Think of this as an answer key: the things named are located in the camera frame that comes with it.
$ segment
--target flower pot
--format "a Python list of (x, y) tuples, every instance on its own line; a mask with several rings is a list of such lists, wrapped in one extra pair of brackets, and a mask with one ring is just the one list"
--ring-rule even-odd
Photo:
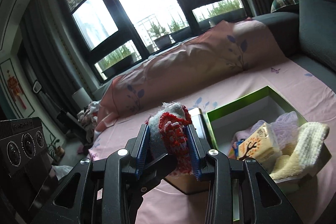
[(114, 75), (116, 75), (118, 72), (120, 72), (123, 69), (126, 69), (131, 64), (134, 63), (133, 55), (130, 54), (129, 56), (126, 56), (124, 59), (120, 60), (118, 63), (115, 63), (113, 66), (109, 67), (108, 69), (103, 71), (103, 74), (107, 78), (110, 78)]
[(64, 151), (64, 149), (61, 146), (59, 146), (58, 148), (56, 148), (55, 154), (58, 157), (62, 158), (65, 155), (65, 151)]
[(154, 47), (153, 47), (153, 44), (151, 44), (151, 45), (148, 45), (146, 48), (148, 49), (148, 51), (149, 51), (149, 54), (152, 54), (152, 53), (154, 52)]
[(163, 49), (164, 47), (170, 45), (171, 40), (170, 40), (169, 34), (166, 34), (162, 37), (155, 39), (154, 43), (157, 45), (159, 49)]

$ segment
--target silver screw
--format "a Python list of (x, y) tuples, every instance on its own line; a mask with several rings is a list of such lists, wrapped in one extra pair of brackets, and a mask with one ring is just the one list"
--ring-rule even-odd
[(217, 156), (218, 155), (218, 151), (216, 149), (210, 149), (208, 151), (208, 153), (211, 155), (211, 156)]
[(119, 155), (119, 156), (125, 156), (125, 155), (127, 155), (127, 154), (128, 154), (128, 150), (125, 149), (125, 148), (123, 148), (123, 149), (119, 149), (119, 150), (118, 150), (118, 155)]
[(87, 164), (89, 164), (90, 163), (90, 159), (88, 159), (88, 158), (85, 158), (85, 159), (82, 159), (81, 160), (81, 164), (82, 165), (87, 165)]

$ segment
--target box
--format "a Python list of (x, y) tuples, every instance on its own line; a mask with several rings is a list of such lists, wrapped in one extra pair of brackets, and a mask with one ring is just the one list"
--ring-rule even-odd
[[(291, 111), (295, 111), (297, 114), (298, 126), (307, 122), (285, 98), (271, 87), (261, 88), (206, 113), (210, 145), (227, 154), (231, 146), (231, 140), (237, 131), (249, 128), (258, 120), (264, 120), (267, 123), (274, 122), (280, 115)], [(285, 185), (288, 185), (288, 181), (291, 181), (291, 183), (300, 181), (302, 183), (309, 177), (316, 175), (330, 158), (331, 154), (323, 144), (316, 167), (307, 175), (308, 177), (305, 176), (299, 180), (283, 180), (278, 185), (283, 189)]]

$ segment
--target pink sheet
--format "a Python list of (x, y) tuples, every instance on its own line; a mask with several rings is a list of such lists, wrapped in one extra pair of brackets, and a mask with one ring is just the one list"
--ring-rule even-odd
[[(248, 50), (254, 47), (254, 50), (260, 49), (262, 53), (259, 55), (254, 52), (254, 57), (257, 56), (259, 62), (255, 62), (251, 69), (236, 75), (214, 74), (213, 78), (220, 79), (217, 83), (187, 96), (183, 94), (184, 89), (182, 91), (176, 89), (174, 98), (167, 97), (170, 100), (181, 102), (189, 108), (199, 107), (207, 112), (270, 85), (281, 93), (308, 121), (327, 123), (330, 126), (330, 133), (325, 144), (333, 155), (332, 159), (315, 178), (289, 197), (304, 223), (314, 223), (336, 192), (334, 170), (336, 160), (334, 157), (336, 153), (336, 96), (316, 77), (288, 60), (278, 48), (271, 32), (262, 23), (249, 21), (236, 25), (227, 24), (222, 26), (225, 28), (223, 30), (225, 36), (231, 33), (239, 41), (243, 41), (240, 37), (248, 39)], [(267, 48), (268, 54), (266, 56), (263, 47)], [(105, 109), (103, 118), (100, 120), (106, 117), (114, 117), (114, 119), (110, 119), (108, 122), (106, 119), (100, 126), (101, 128), (106, 128), (111, 124), (114, 126), (105, 129), (95, 141), (90, 150), (90, 156), (94, 160), (106, 158), (114, 151), (125, 147), (128, 139), (137, 136), (140, 125), (159, 110), (159, 107), (155, 107), (133, 116), (124, 113), (124, 117), (116, 118), (119, 115), (113, 112), (115, 104), (112, 104), (111, 94), (122, 93), (118, 93), (120, 91), (114, 93), (115, 90), (112, 88), (109, 90), (111, 93), (104, 96), (102, 103), (108, 105), (108, 100), (110, 100), (112, 106), (108, 107), (109, 110)], [(136, 90), (141, 90), (141, 85), (137, 86)], [(157, 105), (165, 101), (160, 97), (156, 97), (157, 101), (147, 100), (149, 104), (156, 103)], [(204, 223), (207, 193), (187, 196), (162, 181), (158, 187), (143, 197), (143, 204), (137, 214), (137, 224)]]

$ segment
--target triangular cutout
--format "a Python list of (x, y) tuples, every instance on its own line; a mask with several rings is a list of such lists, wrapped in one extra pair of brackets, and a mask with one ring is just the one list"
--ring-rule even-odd
[(270, 186), (262, 173), (255, 174), (258, 182), (261, 204), (264, 208), (281, 204), (281, 199)]
[(62, 206), (65, 208), (72, 208), (74, 206), (77, 187), (79, 179), (81, 177), (80, 173), (75, 173), (68, 181), (66, 186), (57, 195), (54, 200), (54, 204), (57, 206)]

